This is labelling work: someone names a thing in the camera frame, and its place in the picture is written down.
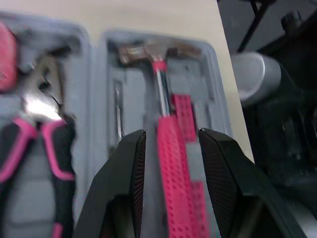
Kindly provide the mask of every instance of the gray plastic tool case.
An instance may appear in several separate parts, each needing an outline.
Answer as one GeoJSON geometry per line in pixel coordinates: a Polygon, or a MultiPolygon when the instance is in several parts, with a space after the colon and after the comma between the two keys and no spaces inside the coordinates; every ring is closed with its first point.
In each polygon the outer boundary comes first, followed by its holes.
{"type": "MultiPolygon", "coordinates": [[[[117,143],[114,106],[114,82],[123,92],[123,133],[144,128],[147,131],[146,168],[142,234],[144,238],[167,237],[166,212],[156,150],[156,121],[159,102],[150,65],[123,67],[116,47],[147,39],[168,38],[152,34],[109,31],[102,35],[97,48],[91,46],[81,26],[37,16],[0,12],[0,21],[9,28],[27,25],[31,37],[19,43],[19,64],[32,62],[44,49],[58,46],[65,39],[80,43],[80,51],[61,62],[65,74],[65,111],[76,117],[77,138],[72,148],[76,172],[74,201],[78,220],[90,183],[106,162],[109,148],[117,143]]],[[[232,136],[229,113],[214,49],[203,42],[184,40],[202,49],[201,59],[168,59],[167,77],[172,93],[189,94],[197,127],[207,127],[232,136]]],[[[0,127],[20,109],[19,77],[14,92],[0,95],[0,127]]],[[[200,145],[187,144],[192,180],[206,183],[200,145]]],[[[0,237],[50,237],[54,216],[53,187],[41,138],[31,147],[12,185],[6,205],[0,237]]],[[[210,230],[220,237],[207,198],[210,230]]]]}

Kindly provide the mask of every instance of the black plastic object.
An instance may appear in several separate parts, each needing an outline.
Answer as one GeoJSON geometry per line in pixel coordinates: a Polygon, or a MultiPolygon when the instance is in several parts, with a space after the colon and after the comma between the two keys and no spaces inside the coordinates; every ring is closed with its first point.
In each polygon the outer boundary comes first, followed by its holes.
{"type": "Polygon", "coordinates": [[[294,35],[296,34],[298,28],[302,24],[302,17],[299,13],[299,11],[293,11],[288,14],[286,14],[281,19],[281,24],[283,27],[283,30],[288,35],[294,35]]]}
{"type": "Polygon", "coordinates": [[[124,136],[96,174],[73,238],[139,238],[146,133],[124,136]]]}
{"type": "Polygon", "coordinates": [[[269,178],[229,136],[201,129],[207,186],[222,238],[305,238],[269,178]]]}

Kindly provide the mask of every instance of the hammer handle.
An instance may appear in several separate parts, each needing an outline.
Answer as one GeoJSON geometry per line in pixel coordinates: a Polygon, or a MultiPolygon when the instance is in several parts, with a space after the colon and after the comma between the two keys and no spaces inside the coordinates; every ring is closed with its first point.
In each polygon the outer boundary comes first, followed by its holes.
{"type": "Polygon", "coordinates": [[[158,120],[157,144],[169,237],[195,238],[197,223],[186,147],[175,115],[158,120]]]}
{"type": "Polygon", "coordinates": [[[152,64],[154,74],[158,83],[158,95],[160,101],[161,115],[163,117],[169,116],[170,110],[170,92],[168,89],[167,77],[166,77],[166,62],[155,61],[152,64]]]}

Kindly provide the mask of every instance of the pink rubber grip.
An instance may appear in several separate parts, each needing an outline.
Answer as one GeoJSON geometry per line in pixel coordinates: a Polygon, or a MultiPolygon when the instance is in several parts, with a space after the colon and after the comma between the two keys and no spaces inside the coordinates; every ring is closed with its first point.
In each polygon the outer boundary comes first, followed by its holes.
{"type": "Polygon", "coordinates": [[[196,142],[196,130],[190,95],[174,94],[172,103],[185,142],[196,142]]]}
{"type": "Polygon", "coordinates": [[[207,207],[203,182],[191,182],[194,210],[198,227],[199,238],[209,238],[210,230],[208,227],[207,207]]]}
{"type": "Polygon", "coordinates": [[[23,158],[23,154],[29,141],[37,136],[36,128],[27,121],[16,118],[13,123],[19,127],[19,132],[12,148],[10,148],[8,158],[6,158],[4,165],[0,170],[0,183],[6,182],[12,177],[23,158]]]}
{"type": "Polygon", "coordinates": [[[60,169],[60,167],[58,165],[56,153],[55,153],[54,144],[53,144],[54,131],[58,127],[63,126],[63,125],[65,125],[65,122],[63,120],[58,120],[58,121],[46,123],[42,126],[42,133],[43,133],[45,147],[46,147],[46,151],[48,154],[49,164],[50,164],[52,173],[60,180],[74,181],[75,180],[74,174],[67,172],[67,171],[63,171],[60,169]]]}
{"type": "Polygon", "coordinates": [[[185,141],[176,116],[158,120],[158,156],[167,206],[169,237],[196,238],[185,141]]]}
{"type": "Polygon", "coordinates": [[[16,40],[0,22],[0,92],[13,88],[16,78],[16,40]]]}

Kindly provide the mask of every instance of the pink and black handle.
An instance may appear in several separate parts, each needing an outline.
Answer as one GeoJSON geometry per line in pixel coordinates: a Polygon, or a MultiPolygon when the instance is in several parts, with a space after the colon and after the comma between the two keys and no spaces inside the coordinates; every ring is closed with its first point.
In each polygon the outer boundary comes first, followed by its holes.
{"type": "Polygon", "coordinates": [[[5,126],[0,134],[0,201],[16,174],[30,141],[37,136],[36,128],[21,118],[5,126]]]}
{"type": "MultiPolygon", "coordinates": [[[[71,238],[73,232],[73,196],[75,173],[71,165],[71,145],[75,137],[72,120],[53,121],[42,125],[42,134],[55,191],[55,219],[52,238],[71,238]]],[[[0,135],[0,200],[23,158],[27,145],[37,130],[22,119],[15,119],[0,135]]]]}

